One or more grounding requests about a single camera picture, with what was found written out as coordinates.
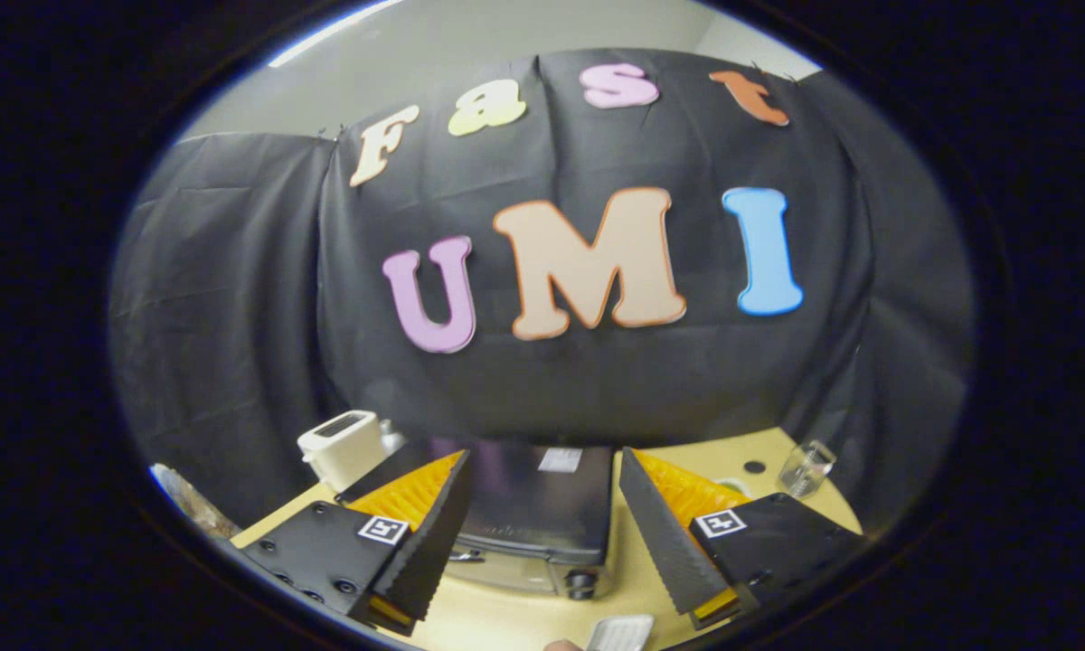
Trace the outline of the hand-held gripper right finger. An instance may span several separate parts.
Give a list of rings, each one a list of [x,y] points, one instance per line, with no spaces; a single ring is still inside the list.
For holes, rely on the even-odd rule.
[[[676,613],[703,629],[814,588],[864,537],[786,492],[750,499],[624,448],[618,486]]]

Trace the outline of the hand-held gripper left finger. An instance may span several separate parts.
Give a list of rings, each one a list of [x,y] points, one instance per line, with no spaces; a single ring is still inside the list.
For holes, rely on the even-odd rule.
[[[408,636],[427,616],[471,505],[469,450],[410,469],[403,454],[361,497],[311,500],[242,545],[250,564],[341,617]]]

